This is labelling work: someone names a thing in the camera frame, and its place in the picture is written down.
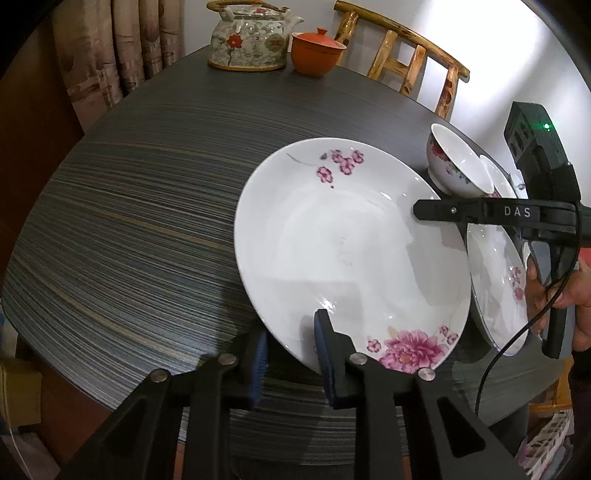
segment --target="pink flower pattern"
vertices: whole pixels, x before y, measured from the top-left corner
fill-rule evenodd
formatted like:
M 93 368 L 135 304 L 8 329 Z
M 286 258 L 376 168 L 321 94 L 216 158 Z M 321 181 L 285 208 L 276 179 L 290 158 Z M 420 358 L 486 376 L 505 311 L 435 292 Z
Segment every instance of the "pink flower pattern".
M 320 156 L 321 160 L 326 160 L 329 157 L 328 153 L 323 153 Z M 365 161 L 363 154 L 359 150 L 353 150 L 350 157 L 345 157 L 342 150 L 330 150 L 330 159 L 339 165 L 339 170 L 344 175 L 351 175 L 356 164 L 363 163 Z M 316 171 L 316 175 L 320 177 L 322 183 L 332 183 L 332 173 L 326 167 L 320 167 Z
M 447 344 L 448 345 L 453 345 L 456 341 L 457 341 L 457 333 L 452 332 L 447 336 Z
M 386 352 L 379 362 L 386 368 L 413 374 L 420 368 L 434 367 L 448 352 L 445 344 L 438 344 L 436 336 L 429 337 L 421 330 L 403 330 L 395 339 L 386 340 Z
M 368 351 L 372 353 L 378 353 L 382 349 L 381 343 L 376 340 L 368 340 Z
M 439 146 L 439 143 L 437 143 L 435 140 L 433 134 L 429 136 L 429 143 L 431 144 L 431 151 L 433 152 L 433 155 L 441 158 L 443 161 L 450 161 L 449 158 L 447 158 L 447 155 L 445 155 L 443 149 Z
M 351 159 L 355 163 L 363 163 L 363 154 L 359 150 L 354 150 Z
M 523 295 L 525 295 L 525 292 L 521 287 L 515 287 L 513 289 L 513 293 L 515 294 L 515 298 L 520 301 L 523 299 Z
M 513 288 L 513 295 L 515 295 L 515 298 L 519 301 L 523 300 L 525 295 L 525 291 L 521 288 L 521 273 L 520 267 L 515 267 L 509 274 L 511 288 Z
M 332 172 L 326 167 L 319 167 L 316 176 L 320 177 L 322 183 L 332 183 Z
M 448 326 L 441 325 L 439 334 L 429 337 L 421 330 L 403 330 L 396 338 L 384 342 L 385 351 L 379 362 L 386 368 L 413 374 L 420 368 L 437 366 L 449 352 L 450 346 L 457 342 L 459 335 Z M 368 340 L 367 350 L 378 353 L 382 350 L 381 343 Z

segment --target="cardboard box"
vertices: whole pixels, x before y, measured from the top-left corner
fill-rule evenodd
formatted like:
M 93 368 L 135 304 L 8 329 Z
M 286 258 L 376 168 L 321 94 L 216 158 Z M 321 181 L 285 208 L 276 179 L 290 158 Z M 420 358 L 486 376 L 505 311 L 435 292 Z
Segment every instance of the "cardboard box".
M 31 362 L 0 360 L 0 415 L 12 430 L 41 423 L 41 373 Z

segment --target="white wall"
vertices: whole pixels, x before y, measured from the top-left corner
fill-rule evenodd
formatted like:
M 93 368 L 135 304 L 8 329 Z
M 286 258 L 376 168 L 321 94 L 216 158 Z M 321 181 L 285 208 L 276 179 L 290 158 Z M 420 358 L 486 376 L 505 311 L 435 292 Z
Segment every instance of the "white wall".
M 219 16 L 204 3 L 185 0 L 184 46 L 191 53 L 209 44 Z M 303 31 L 317 26 L 334 34 L 341 14 L 333 0 L 285 0 L 303 17 Z M 470 70 L 470 81 L 460 81 L 450 122 L 471 137 L 507 169 L 513 160 L 502 136 L 511 102 L 544 105 L 574 164 L 591 205 L 591 159 L 586 149 L 591 134 L 591 93 L 570 57 L 550 30 L 521 0 L 355 0 L 427 37 Z M 360 22 L 349 44 L 344 66 L 365 74 L 384 30 Z M 395 47 L 393 55 L 408 63 L 412 48 Z M 429 59 L 420 88 L 412 97 L 434 109 L 446 70 Z M 390 72 L 382 81 L 394 89 L 400 79 Z

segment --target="human hand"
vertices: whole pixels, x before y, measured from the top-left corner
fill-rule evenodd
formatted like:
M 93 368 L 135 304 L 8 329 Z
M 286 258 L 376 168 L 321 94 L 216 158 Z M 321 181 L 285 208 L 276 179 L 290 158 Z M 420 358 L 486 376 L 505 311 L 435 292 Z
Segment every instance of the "human hand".
M 525 301 L 527 317 L 532 319 L 551 299 L 558 286 L 550 289 L 546 295 L 544 286 L 538 281 L 534 259 L 527 260 L 527 281 L 525 283 Z M 573 335 L 573 350 L 582 352 L 591 347 L 591 268 L 579 258 L 579 270 L 574 271 L 566 288 L 554 303 L 554 307 L 564 309 L 576 305 L 576 326 Z M 548 324 L 548 313 L 532 327 L 540 333 Z

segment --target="curtain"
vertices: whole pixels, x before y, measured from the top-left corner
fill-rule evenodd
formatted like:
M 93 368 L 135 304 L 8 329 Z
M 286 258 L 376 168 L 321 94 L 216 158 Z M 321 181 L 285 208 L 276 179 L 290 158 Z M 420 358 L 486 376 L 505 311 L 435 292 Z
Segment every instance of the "curtain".
M 179 0 L 63 0 L 52 25 L 61 76 L 84 131 L 180 57 Z

